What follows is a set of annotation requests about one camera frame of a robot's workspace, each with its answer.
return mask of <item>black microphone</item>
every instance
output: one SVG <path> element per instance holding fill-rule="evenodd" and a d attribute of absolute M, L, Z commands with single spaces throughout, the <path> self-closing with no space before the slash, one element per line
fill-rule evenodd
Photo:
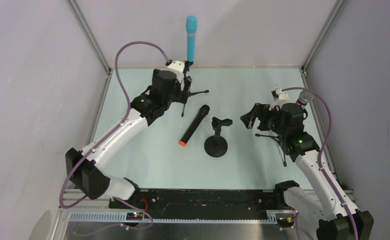
<path fill-rule="evenodd" d="M 311 93 L 307 90 L 303 90 L 299 94 L 298 100 L 295 103 L 300 105 L 302 107 L 302 109 L 304 109 L 305 106 L 307 106 L 307 104 L 313 100 L 313 98 L 314 98 L 313 93 Z"/>
<path fill-rule="evenodd" d="M 198 128 L 198 126 L 201 124 L 202 120 L 207 116 L 209 113 L 209 106 L 204 105 L 199 109 L 198 115 L 196 115 L 195 119 L 193 119 L 193 122 L 190 124 L 189 128 L 184 133 L 183 137 L 181 138 L 179 144 L 181 146 L 185 146 L 187 142 L 189 141 L 190 137 L 193 135 L 195 130 Z"/>

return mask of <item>metal frame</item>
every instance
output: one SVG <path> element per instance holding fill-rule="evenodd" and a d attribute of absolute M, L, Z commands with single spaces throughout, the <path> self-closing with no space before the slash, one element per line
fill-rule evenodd
<path fill-rule="evenodd" d="M 103 104 L 105 103 L 106 94 L 108 93 L 109 84 L 111 83 L 111 77 L 112 77 L 112 74 L 108 74 L 106 76 L 105 84 L 102 87 L 102 92 L 101 92 L 101 95 L 99 97 L 99 101 L 96 104 L 96 112 L 95 112 L 95 115 L 93 116 L 89 135 L 87 136 L 87 140 L 86 140 L 85 145 L 88 145 L 89 143 L 93 142 L 93 140 L 95 138 L 96 128 L 98 126 L 99 119 L 100 119 L 100 116 L 102 113 Z"/>
<path fill-rule="evenodd" d="M 135 220 L 127 219 L 126 215 L 128 213 L 132 213 L 134 210 L 126 210 L 126 211 L 78 211 L 71 214 L 68 222 L 87 222 L 87 223 L 134 223 Z M 267 213 L 267 220 L 186 220 L 186 219 L 154 219 L 157 224 L 209 224 L 209 223 L 217 223 L 217 224 L 277 224 L 276 214 Z M 140 223 L 150 223 L 149 219 L 137 220 Z"/>
<path fill-rule="evenodd" d="M 302 77 L 302 81 L 304 82 L 304 86 L 307 88 L 307 89 L 311 89 L 311 86 L 310 86 L 310 83 L 308 81 L 308 78 L 307 76 L 304 74 L 303 70 L 300 69 L 299 70 L 300 74 L 301 74 L 301 77 Z M 327 134 L 327 131 L 324 129 L 324 126 L 323 126 L 323 119 L 320 115 L 320 112 L 319 112 L 319 109 L 318 109 L 318 105 L 317 105 L 317 99 L 314 98 L 312 101 L 311 101 L 311 111 L 313 113 L 313 117 L 314 117 L 314 121 L 315 121 L 315 125 L 317 127 L 317 131 L 318 131 L 318 136 L 320 137 L 320 142 L 323 144 L 324 142 L 324 139 L 326 138 L 326 134 Z M 335 170 L 335 166 L 333 164 L 333 160 L 332 160 L 332 154 L 330 153 L 330 147 L 329 145 L 324 149 L 324 156 L 326 157 L 326 160 L 327 160 L 327 164 L 329 165 L 329 169 L 330 171 L 335 174 L 336 174 L 336 170 Z"/>
<path fill-rule="evenodd" d="M 76 0 L 67 0 L 67 3 L 73 12 L 78 25 L 80 25 L 81 30 L 83 31 L 84 35 L 87 38 L 87 41 L 89 42 L 90 46 L 92 47 L 93 51 L 96 54 L 96 57 L 101 62 L 101 65 L 103 66 L 105 73 L 110 74 L 111 68 L 108 65 L 108 62 L 106 61 L 105 56 L 102 53 L 102 50 L 98 44 L 98 42 L 95 39 L 95 36 L 93 35 L 92 30 L 90 30 L 89 24 L 86 21 L 86 18 L 84 17 L 83 13 L 81 12 L 81 9 L 77 3 Z"/>
<path fill-rule="evenodd" d="M 304 72 L 308 69 L 308 67 L 311 64 L 311 61 L 315 57 L 317 51 L 323 44 L 324 39 L 330 32 L 330 29 L 333 27 L 334 23 L 336 22 L 342 8 L 345 6 L 346 0 L 337 0 L 335 5 L 333 5 L 332 10 L 330 11 L 329 16 L 327 17 L 326 21 L 324 22 L 323 27 L 320 30 L 320 33 L 318 34 L 318 37 L 316 41 L 314 42 L 313 47 L 311 48 L 310 52 L 307 55 L 307 59 L 305 60 L 304 64 L 302 65 L 302 69 Z"/>
<path fill-rule="evenodd" d="M 324 39 L 326 38 L 326 36 L 328 35 L 328 33 L 330 31 L 330 29 L 333 27 L 335 21 L 337 20 L 339 14 L 340 14 L 342 8 L 345 6 L 346 2 L 347 2 L 346 0 L 337 0 L 337 2 L 335 3 L 335 5 L 333 6 L 333 8 L 331 10 L 331 13 L 329 14 L 328 18 L 326 19 L 325 24 L 322 27 L 313 47 L 311 48 L 310 52 L 308 53 L 308 56 L 307 56 L 304 64 L 302 65 L 302 68 L 300 69 L 302 81 L 303 81 L 304 86 L 306 88 L 311 88 L 309 81 L 308 81 L 306 71 L 307 71 L 308 67 L 310 66 L 312 60 L 314 59 L 316 53 L 320 49 Z M 102 67 L 104 68 L 105 73 L 107 74 L 105 84 L 104 84 L 103 89 L 102 89 L 102 93 L 100 95 L 98 104 L 96 106 L 96 113 L 95 113 L 94 118 L 92 120 L 91 129 L 90 129 L 89 135 L 87 137 L 87 141 L 86 141 L 86 143 L 90 143 L 94 139 L 96 128 L 97 128 L 97 125 L 99 123 L 99 118 L 100 118 L 100 114 L 102 112 L 102 107 L 103 107 L 103 104 L 104 104 L 104 101 L 106 98 L 109 84 L 111 82 L 112 70 L 111 70 L 110 66 L 108 65 L 106 58 L 103 55 L 101 48 L 100 48 L 99 44 L 97 43 L 92 31 L 90 30 L 90 27 L 89 27 L 84 15 L 83 15 L 82 11 L 81 11 L 79 5 L 77 4 L 77 0 L 67 0 L 67 3 L 69 5 L 71 11 L 73 12 L 78 24 L 80 25 L 84 35 L 86 36 L 91 48 L 95 52 L 96 57 L 98 58 Z M 323 142 L 324 138 L 325 138 L 326 131 L 323 127 L 323 124 L 322 124 L 323 120 L 319 114 L 317 102 L 315 100 L 313 100 L 311 103 L 311 109 L 312 109 L 314 120 L 316 122 L 316 127 L 317 127 L 317 130 L 319 133 L 320 140 L 321 140 L 321 142 Z M 328 161 L 329 168 L 331 169 L 331 171 L 334 174 L 336 174 L 335 167 L 334 167 L 332 156 L 331 156 L 330 152 L 331 151 L 330 151 L 329 147 L 325 148 L 324 154 L 325 154 L 326 159 Z M 312 197 L 315 201 L 318 201 L 318 198 L 315 195 L 315 192 L 313 190 L 305 190 L 305 192 L 310 197 Z M 354 192 L 352 190 L 347 190 L 344 192 L 353 202 L 356 202 L 356 198 L 355 198 Z M 73 203 L 76 200 L 78 200 L 79 198 L 81 198 L 83 195 L 84 194 L 79 189 L 67 189 L 65 194 L 64 194 L 64 199 L 65 199 L 64 203 L 66 205 L 69 205 L 70 203 Z M 109 209 L 109 200 L 110 200 L 109 197 L 105 197 L 105 196 L 102 196 L 96 200 L 90 200 L 87 198 L 87 199 L 81 201 L 80 204 L 73 207 L 72 209 L 59 208 L 48 239 L 49 240 L 63 240 L 64 239 L 66 232 L 67 232 L 67 227 L 68 227 L 68 223 L 70 221 L 70 217 L 72 216 L 72 214 L 74 212 L 84 212 L 84 211 L 87 212 L 87 211 L 89 211 L 89 212 L 102 212 L 102 213 L 105 213 L 105 212 L 111 212 L 111 213 L 115 212 L 116 213 L 116 212 L 121 212 L 121 211 L 122 212 L 128 211 L 128 209 L 122 209 L 122 210 L 121 209 L 120 210 Z M 279 210 L 279 209 L 267 210 L 267 212 L 273 216 L 278 217 L 278 218 L 279 217 L 286 217 L 286 216 L 289 216 L 291 214 L 291 212 L 289 210 Z M 179 223 L 178 221 L 174 221 L 172 219 L 167 219 L 165 221 L 170 222 L 170 223 L 173 222 L 175 224 L 186 224 L 186 223 Z"/>

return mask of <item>light blue table surface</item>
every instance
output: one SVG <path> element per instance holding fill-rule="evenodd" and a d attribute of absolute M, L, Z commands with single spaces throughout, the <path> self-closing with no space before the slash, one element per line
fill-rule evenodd
<path fill-rule="evenodd" d="M 152 81 L 152 69 L 120 69 L 120 76 L 130 99 L 143 92 Z M 111 160 L 106 173 L 127 177 L 144 188 L 168 189 L 263 189 L 295 180 L 304 189 L 311 189 L 307 178 L 282 153 L 277 143 L 255 137 L 254 129 L 246 129 L 240 116 L 249 112 L 254 103 L 271 104 L 275 88 L 302 87 L 299 69 L 295 68 L 196 68 L 191 69 L 191 91 L 210 90 L 189 98 L 185 116 L 182 104 L 173 103 L 151 126 L 132 138 Z M 300 91 L 289 95 L 295 102 Z M 199 108 L 207 104 L 211 110 L 188 144 L 178 144 Z M 106 131 L 126 110 L 126 100 L 115 73 L 108 88 L 95 139 Z M 229 148 L 226 155 L 213 158 L 204 150 L 205 140 L 214 134 L 212 117 L 232 119 L 233 125 L 223 127 L 221 135 Z M 305 130 L 319 145 L 312 114 L 304 121 Z"/>

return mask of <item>white wall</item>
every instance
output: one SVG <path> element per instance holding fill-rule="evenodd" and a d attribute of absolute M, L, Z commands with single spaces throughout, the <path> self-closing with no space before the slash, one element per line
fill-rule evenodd
<path fill-rule="evenodd" d="M 372 238 L 390 239 L 390 1 L 348 1 L 307 74 L 332 109 L 341 179 L 373 215 Z"/>
<path fill-rule="evenodd" d="M 196 66 L 301 66 L 336 0 L 103 0 L 78 3 L 109 65 L 131 41 L 150 41 L 186 59 L 188 15 L 198 18 Z M 160 66 L 149 46 L 126 51 L 119 67 Z"/>
<path fill-rule="evenodd" d="M 0 1 L 0 239 L 45 239 L 105 73 L 66 1 Z"/>

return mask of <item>silver microphone head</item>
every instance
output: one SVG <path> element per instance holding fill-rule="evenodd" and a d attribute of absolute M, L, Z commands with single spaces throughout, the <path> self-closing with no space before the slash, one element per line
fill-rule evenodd
<path fill-rule="evenodd" d="M 299 98 L 298 98 L 298 101 L 302 104 L 307 104 L 309 102 L 311 102 L 311 100 L 313 100 L 314 98 L 314 94 L 312 94 L 311 92 L 309 91 L 306 91 L 306 90 L 303 90 L 300 94 L 299 94 Z"/>

